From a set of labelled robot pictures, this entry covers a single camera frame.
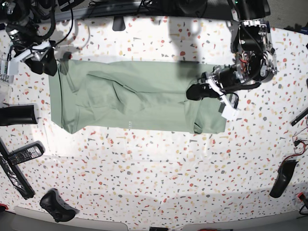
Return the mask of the black game controller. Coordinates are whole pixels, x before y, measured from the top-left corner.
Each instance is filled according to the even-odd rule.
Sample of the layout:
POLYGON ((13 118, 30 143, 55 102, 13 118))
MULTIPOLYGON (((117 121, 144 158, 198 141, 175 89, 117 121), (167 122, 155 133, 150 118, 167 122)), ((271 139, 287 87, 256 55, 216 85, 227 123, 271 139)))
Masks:
POLYGON ((46 210, 54 219, 55 222, 68 222, 72 220, 76 211, 63 207, 57 200, 55 190, 49 190, 40 200, 39 205, 46 210))

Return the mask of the clear plastic parts bag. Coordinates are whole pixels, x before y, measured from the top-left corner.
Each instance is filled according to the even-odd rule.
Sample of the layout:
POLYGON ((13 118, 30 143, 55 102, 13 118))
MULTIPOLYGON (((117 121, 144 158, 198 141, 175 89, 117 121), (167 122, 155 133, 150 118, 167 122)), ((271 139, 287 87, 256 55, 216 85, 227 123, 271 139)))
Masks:
POLYGON ((8 103, 12 92, 13 76, 0 75, 0 106, 8 103))

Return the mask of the green T-shirt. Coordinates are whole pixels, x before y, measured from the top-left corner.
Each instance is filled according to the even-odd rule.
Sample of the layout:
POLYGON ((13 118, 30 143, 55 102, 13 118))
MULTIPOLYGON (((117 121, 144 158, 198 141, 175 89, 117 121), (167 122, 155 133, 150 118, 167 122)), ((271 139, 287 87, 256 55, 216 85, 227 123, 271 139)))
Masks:
POLYGON ((210 65, 195 62, 61 60, 49 78, 52 121, 73 134, 87 126, 218 134, 218 99, 186 90, 210 65))

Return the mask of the black TV remote control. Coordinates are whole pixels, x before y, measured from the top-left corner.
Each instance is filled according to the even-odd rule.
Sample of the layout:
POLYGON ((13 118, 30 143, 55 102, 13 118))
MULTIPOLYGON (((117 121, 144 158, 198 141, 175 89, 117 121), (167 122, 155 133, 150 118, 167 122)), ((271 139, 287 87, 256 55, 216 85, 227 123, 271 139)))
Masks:
POLYGON ((13 166, 41 157, 45 152, 44 146, 37 141, 19 148, 8 155, 13 166))

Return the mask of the long black bar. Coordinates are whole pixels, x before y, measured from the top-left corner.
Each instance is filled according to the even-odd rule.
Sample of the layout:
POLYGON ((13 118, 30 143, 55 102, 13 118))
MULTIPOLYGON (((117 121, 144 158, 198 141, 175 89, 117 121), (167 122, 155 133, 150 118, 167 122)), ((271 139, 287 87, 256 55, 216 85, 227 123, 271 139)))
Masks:
POLYGON ((35 195, 34 190, 29 185, 28 181, 24 178, 20 169, 9 160, 9 152, 3 141, 0 141, 0 166, 4 170, 6 176, 9 178, 13 187, 21 194, 21 196, 27 200, 33 198, 35 195))

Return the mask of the grey monitor stand base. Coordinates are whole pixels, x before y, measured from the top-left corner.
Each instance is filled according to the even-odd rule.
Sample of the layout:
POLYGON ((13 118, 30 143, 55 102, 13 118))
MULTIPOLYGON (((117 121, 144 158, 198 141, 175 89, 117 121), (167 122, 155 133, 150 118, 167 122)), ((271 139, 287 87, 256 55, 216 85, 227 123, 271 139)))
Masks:
POLYGON ((124 31, 126 29, 126 25, 124 22, 123 16, 115 16, 113 20, 113 31, 124 31))

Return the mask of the small black stick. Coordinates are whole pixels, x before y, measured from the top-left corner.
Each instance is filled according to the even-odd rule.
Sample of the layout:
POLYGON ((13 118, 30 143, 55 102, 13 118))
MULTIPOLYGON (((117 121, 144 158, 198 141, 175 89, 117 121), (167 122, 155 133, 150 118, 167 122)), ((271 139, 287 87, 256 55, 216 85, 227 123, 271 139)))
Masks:
POLYGON ((291 126, 292 126, 292 127, 295 126, 295 125, 296 125, 300 120, 302 120, 306 115, 307 115, 307 113, 306 113, 306 114, 304 114, 304 113, 299 114, 296 118, 294 118, 294 119, 290 122, 291 126))

